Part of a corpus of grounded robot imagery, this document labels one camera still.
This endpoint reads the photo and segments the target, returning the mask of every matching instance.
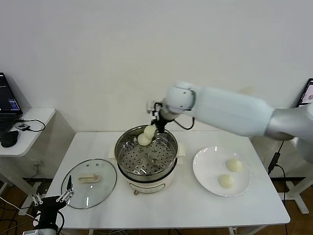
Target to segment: stainless steel pot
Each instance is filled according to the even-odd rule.
[[[151,183],[170,174],[177,163],[178,144],[169,131],[157,134],[150,145],[142,146],[137,137],[147,125],[126,131],[115,145],[118,168],[127,178]]]

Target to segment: laptop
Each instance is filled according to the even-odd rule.
[[[11,129],[22,114],[3,72],[0,72],[0,137]]]

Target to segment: white plate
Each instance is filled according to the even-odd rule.
[[[227,168],[226,162],[232,158],[242,161],[243,170],[241,172],[232,172]],[[245,160],[239,154],[218,146],[207,147],[199,151],[193,161],[193,170],[200,184],[219,196],[240,195],[248,189],[251,181],[251,174]],[[234,178],[233,188],[223,188],[219,184],[218,176],[222,174],[229,174]]]

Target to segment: computer mouse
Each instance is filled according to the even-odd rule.
[[[1,136],[1,146],[4,148],[11,147],[18,141],[19,132],[9,131]]]

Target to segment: steamed bun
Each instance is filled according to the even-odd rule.
[[[223,188],[234,187],[234,178],[228,174],[223,174],[218,177],[219,183]]]
[[[155,136],[156,129],[155,125],[149,125],[144,129],[143,133],[147,139],[152,140]]]
[[[236,158],[232,158],[232,159],[228,160],[226,165],[227,165],[227,168],[232,172],[239,172],[239,171],[242,171],[242,169],[243,169],[242,161],[240,161]]]
[[[147,139],[146,136],[145,136],[143,133],[141,133],[141,134],[138,136],[137,140],[138,140],[138,143],[139,143],[140,145],[142,145],[142,146],[146,146],[146,145],[148,145],[148,144],[151,143],[151,140]]]

